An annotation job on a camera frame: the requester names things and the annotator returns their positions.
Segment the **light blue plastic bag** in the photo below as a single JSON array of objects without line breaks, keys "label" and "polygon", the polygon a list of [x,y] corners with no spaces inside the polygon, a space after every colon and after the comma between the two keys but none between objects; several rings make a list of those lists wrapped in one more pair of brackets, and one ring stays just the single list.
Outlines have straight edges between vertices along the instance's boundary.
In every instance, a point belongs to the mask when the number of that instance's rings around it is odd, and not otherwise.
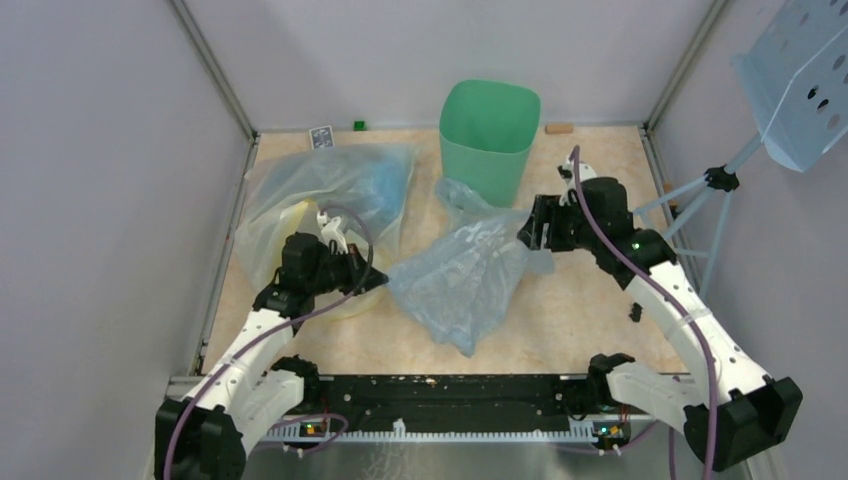
[{"label": "light blue plastic bag", "polygon": [[555,264],[550,252],[532,251],[518,239],[528,209],[492,206],[449,178],[439,179],[434,191],[448,227],[428,248],[389,269],[388,289],[434,342],[471,357],[504,322],[522,278],[550,275]]}]

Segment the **clear yellowish plastic bag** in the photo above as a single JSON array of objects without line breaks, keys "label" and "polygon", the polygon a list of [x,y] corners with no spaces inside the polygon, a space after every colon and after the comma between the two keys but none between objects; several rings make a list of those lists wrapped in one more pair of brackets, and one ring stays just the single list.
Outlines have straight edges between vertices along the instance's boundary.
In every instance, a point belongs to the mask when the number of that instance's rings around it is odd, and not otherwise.
[{"label": "clear yellowish plastic bag", "polygon": [[272,280],[284,241],[296,231],[320,235],[316,216],[332,206],[347,240],[362,253],[375,245],[375,268],[400,258],[401,226],[419,147],[408,143],[322,148],[265,160],[248,173],[234,253],[253,292]]}]

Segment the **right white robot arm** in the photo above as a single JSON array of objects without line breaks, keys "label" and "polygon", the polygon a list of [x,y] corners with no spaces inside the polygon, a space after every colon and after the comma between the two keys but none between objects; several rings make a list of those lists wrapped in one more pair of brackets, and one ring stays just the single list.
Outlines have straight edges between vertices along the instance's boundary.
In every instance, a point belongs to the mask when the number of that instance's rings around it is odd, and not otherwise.
[{"label": "right white robot arm", "polygon": [[730,337],[694,292],[660,233],[638,228],[627,191],[611,177],[571,180],[565,194],[538,195],[517,235],[531,250],[585,250],[654,320],[691,383],[676,382],[629,354],[590,360],[586,397],[600,412],[635,407],[680,432],[715,472],[781,444],[803,394],[776,379]]}]

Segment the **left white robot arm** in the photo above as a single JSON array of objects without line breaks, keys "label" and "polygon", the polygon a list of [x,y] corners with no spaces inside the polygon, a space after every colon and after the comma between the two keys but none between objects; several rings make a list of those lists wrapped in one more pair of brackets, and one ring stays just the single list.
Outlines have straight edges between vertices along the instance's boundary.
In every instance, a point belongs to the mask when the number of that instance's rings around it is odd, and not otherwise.
[{"label": "left white robot arm", "polygon": [[365,251],[343,234],[286,239],[236,339],[201,381],[157,410],[155,478],[238,479],[278,420],[317,407],[318,383],[272,360],[303,323],[387,283],[374,265],[371,237],[361,242]]}]

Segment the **green plastic trash bin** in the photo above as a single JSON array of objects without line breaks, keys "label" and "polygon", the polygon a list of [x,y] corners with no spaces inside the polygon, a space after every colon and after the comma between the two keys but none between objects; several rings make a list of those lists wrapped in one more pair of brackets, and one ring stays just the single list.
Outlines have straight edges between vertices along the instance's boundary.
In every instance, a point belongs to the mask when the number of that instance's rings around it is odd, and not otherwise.
[{"label": "green plastic trash bin", "polygon": [[494,207],[512,207],[540,117],[541,99],[529,88],[485,79],[458,82],[438,125],[443,176]]}]

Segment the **small wooden block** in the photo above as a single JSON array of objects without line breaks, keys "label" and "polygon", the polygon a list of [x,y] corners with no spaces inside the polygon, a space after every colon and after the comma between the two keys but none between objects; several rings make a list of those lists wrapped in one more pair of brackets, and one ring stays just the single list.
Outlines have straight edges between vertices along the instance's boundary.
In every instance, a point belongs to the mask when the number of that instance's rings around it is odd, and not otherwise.
[{"label": "small wooden block", "polygon": [[547,135],[567,135],[574,132],[572,123],[548,123],[545,125],[545,133]]}]

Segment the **small black fallen part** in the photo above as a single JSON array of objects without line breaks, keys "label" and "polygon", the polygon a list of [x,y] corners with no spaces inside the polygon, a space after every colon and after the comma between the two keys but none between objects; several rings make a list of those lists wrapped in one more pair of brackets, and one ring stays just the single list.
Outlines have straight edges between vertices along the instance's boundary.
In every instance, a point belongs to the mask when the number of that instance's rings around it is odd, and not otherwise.
[{"label": "small black fallen part", "polygon": [[632,303],[631,307],[630,307],[630,313],[629,313],[630,320],[634,323],[640,323],[641,319],[642,319],[642,314],[643,314],[643,307],[636,302]]}]

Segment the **blue playing card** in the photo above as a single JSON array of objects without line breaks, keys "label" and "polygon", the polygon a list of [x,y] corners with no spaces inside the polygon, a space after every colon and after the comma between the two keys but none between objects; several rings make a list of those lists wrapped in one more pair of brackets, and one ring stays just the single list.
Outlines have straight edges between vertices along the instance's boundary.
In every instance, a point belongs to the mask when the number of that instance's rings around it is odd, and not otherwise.
[{"label": "blue playing card", "polygon": [[313,150],[331,148],[335,145],[334,133],[331,125],[314,127],[308,130],[311,148]]}]

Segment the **perforated light blue panel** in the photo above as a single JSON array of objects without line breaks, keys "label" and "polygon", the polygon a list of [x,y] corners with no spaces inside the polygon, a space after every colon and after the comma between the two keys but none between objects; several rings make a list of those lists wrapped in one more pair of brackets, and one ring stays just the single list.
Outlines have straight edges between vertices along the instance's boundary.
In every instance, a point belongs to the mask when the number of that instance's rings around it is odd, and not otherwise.
[{"label": "perforated light blue panel", "polygon": [[781,166],[809,170],[847,132],[847,3],[787,1],[733,60],[761,142]]}]

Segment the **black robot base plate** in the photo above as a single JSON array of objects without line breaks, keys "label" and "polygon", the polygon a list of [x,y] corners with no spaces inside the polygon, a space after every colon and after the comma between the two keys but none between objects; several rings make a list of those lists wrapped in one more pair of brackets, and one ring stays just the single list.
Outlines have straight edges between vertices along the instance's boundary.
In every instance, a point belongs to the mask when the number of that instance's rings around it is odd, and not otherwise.
[{"label": "black robot base plate", "polygon": [[291,415],[335,413],[352,433],[564,432],[598,415],[622,420],[631,408],[602,405],[583,375],[336,375],[307,381]]}]

